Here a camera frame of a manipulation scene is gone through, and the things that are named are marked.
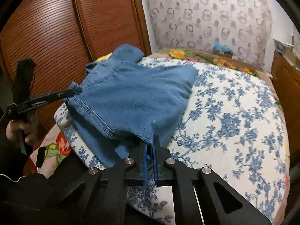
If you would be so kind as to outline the person left hand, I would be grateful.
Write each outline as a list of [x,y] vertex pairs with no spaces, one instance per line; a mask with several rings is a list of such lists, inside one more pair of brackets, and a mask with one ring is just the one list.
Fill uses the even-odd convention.
[[24,131],[25,142],[29,145],[34,145],[38,142],[38,117],[36,113],[33,113],[29,122],[23,122],[21,120],[12,120],[8,123],[6,128],[6,137],[9,141],[13,142],[18,139],[18,131]]

